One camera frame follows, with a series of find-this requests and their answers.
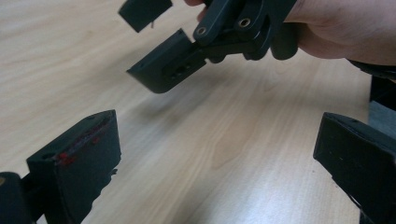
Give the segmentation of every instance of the metal screw head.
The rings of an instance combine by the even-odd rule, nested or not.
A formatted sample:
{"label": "metal screw head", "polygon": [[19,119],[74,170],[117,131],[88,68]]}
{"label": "metal screw head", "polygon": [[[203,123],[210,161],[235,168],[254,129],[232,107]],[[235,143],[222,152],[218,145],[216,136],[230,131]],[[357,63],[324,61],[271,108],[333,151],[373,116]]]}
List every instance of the metal screw head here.
{"label": "metal screw head", "polygon": [[0,187],[1,187],[4,183],[6,183],[6,179],[3,178],[2,176],[0,176]]}
{"label": "metal screw head", "polygon": [[241,21],[239,21],[238,24],[239,24],[239,27],[245,28],[245,27],[250,25],[250,19],[249,18],[244,18]]}
{"label": "metal screw head", "polygon": [[200,27],[197,29],[197,34],[198,35],[203,35],[204,33],[206,33],[206,28],[205,27]]}

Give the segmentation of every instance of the wood grain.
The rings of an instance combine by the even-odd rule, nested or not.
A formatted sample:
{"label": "wood grain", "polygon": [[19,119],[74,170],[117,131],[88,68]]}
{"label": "wood grain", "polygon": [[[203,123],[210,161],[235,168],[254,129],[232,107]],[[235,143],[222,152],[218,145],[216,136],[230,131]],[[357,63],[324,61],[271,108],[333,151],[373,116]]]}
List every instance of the wood grain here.
{"label": "wood grain", "polygon": [[175,6],[136,34],[115,1],[0,3],[0,170],[80,119],[118,113],[119,172],[84,223],[358,223],[312,158],[324,111],[367,120],[370,77],[299,52],[209,64],[165,94],[124,72],[199,7]]}

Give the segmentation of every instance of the human skin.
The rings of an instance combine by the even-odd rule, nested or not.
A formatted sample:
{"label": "human skin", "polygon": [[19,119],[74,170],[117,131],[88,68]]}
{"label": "human skin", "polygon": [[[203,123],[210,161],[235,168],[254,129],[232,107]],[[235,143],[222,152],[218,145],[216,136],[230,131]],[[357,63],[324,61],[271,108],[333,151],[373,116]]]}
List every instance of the human skin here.
{"label": "human skin", "polygon": [[396,65],[396,0],[297,0],[285,22],[296,22],[299,48],[315,57]]}

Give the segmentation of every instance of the bracelet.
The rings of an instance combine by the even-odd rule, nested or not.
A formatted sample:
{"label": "bracelet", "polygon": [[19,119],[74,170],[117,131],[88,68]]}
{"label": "bracelet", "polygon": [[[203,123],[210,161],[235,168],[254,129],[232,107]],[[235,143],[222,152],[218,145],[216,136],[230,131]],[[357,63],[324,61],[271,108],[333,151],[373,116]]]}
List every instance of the bracelet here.
{"label": "bracelet", "polygon": [[396,66],[359,63],[351,60],[349,60],[349,62],[358,67],[361,71],[374,77],[396,79]]}

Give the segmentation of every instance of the light wood surface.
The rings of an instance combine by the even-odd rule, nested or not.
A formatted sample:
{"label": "light wood surface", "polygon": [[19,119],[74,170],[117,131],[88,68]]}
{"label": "light wood surface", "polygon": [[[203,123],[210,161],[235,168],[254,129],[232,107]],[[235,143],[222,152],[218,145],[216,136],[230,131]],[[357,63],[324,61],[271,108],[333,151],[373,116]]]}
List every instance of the light wood surface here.
{"label": "light wood surface", "polygon": [[0,1],[0,171],[26,175],[27,157],[114,108],[119,171],[84,223],[358,223],[312,153],[324,111],[367,119],[368,75],[303,52],[235,55],[153,94],[125,70],[179,27],[190,35],[200,8],[175,1],[136,34],[122,3]]}

